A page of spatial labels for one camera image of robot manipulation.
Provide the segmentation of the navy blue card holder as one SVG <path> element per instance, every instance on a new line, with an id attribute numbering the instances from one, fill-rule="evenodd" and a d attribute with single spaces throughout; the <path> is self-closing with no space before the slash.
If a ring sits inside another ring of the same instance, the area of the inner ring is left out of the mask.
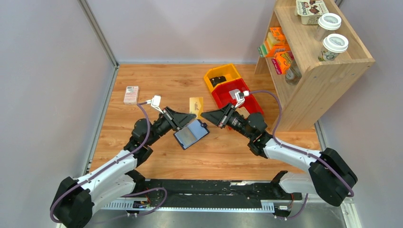
<path id="1" fill-rule="evenodd" d="M 196 119 L 173 135 L 181 148 L 186 150 L 209 133 L 208 125 Z"/>

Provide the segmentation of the gold VIP credit card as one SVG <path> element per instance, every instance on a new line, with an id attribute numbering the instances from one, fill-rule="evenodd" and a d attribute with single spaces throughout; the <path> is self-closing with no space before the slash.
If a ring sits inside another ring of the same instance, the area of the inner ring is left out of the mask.
<path id="1" fill-rule="evenodd" d="M 201 119 L 202 112 L 203 112 L 203 97 L 190 97 L 189 113 L 195 114 L 196 119 Z"/>

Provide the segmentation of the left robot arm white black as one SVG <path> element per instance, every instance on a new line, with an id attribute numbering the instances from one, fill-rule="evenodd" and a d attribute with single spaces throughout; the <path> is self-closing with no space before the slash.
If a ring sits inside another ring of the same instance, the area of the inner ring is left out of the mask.
<path id="1" fill-rule="evenodd" d="M 82 228 L 103 206 L 134 192 L 138 181 L 135 168 L 152 154 L 151 145 L 170 130 L 186 127 L 195 114 L 177 112 L 165 107 L 157 120 L 151 122 L 142 105 L 144 118 L 135 122 L 132 135 L 124 148 L 98 169 L 78 177 L 66 177 L 50 207 L 50 218 L 67 228 Z"/>

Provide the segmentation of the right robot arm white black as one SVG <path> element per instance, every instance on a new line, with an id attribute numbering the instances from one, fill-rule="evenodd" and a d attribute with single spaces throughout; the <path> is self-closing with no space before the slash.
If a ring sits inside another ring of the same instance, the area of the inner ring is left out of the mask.
<path id="1" fill-rule="evenodd" d="M 304 149 L 278 140 L 267 132 L 261 113 L 252 113 L 245 118 L 232 104 L 203 112 L 201 116 L 219 128 L 228 126 L 248 138 L 248 147 L 254 155 L 303 170 L 303 174 L 287 172 L 280 177 L 279 185 L 285 192 L 315 194 L 335 207 L 353 195 L 352 188 L 358 178 L 336 150 Z"/>

